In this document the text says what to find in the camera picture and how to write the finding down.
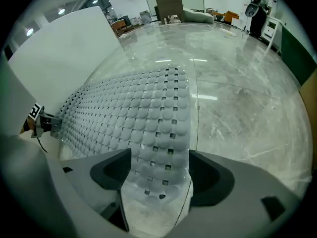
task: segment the white partition wall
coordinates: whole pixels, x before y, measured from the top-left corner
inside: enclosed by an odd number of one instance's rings
[[[119,46],[101,9],[91,7],[40,29],[13,54],[9,65],[46,112],[54,114]],[[48,152],[57,155],[59,140],[49,133],[44,133],[41,140]]]

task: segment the textured rubber mat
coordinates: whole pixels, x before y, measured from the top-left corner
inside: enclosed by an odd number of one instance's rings
[[[169,66],[85,85],[56,114],[56,137],[75,157],[131,148],[124,193],[145,204],[177,197],[188,168],[189,87],[185,71]]]

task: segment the dark green panel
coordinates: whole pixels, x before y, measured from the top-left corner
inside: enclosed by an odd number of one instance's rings
[[[303,85],[317,64],[304,46],[284,27],[282,34],[282,59]]]

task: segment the drawer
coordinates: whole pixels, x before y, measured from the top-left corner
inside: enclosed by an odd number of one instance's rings
[[[274,33],[274,29],[269,27],[269,26],[265,26],[264,27],[264,33],[269,36],[272,37],[273,33]]]

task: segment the marble floor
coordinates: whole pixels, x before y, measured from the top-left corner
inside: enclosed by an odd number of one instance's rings
[[[300,85],[276,53],[220,23],[153,24],[121,36],[120,43],[87,82],[180,66],[190,85],[191,149],[261,167],[303,196],[311,178],[311,129]],[[188,213],[191,193],[189,181],[179,200],[159,210],[124,199],[131,234],[168,233]]]

